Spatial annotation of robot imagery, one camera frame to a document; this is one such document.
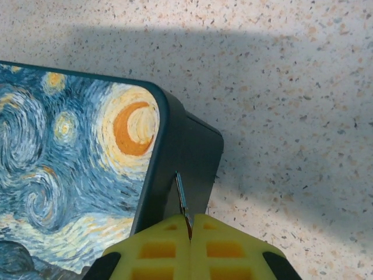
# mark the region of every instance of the crescent moon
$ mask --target crescent moon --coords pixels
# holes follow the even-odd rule
[[[132,103],[124,108],[115,118],[113,123],[115,141],[122,153],[132,156],[142,156],[152,143],[154,136],[146,143],[137,143],[133,141],[128,133],[127,126],[128,119],[134,111],[148,106],[149,104],[144,101]]]

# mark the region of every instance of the box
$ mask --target box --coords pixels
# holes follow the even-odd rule
[[[160,87],[0,62],[0,278],[81,279],[104,249],[204,213],[223,139]]]

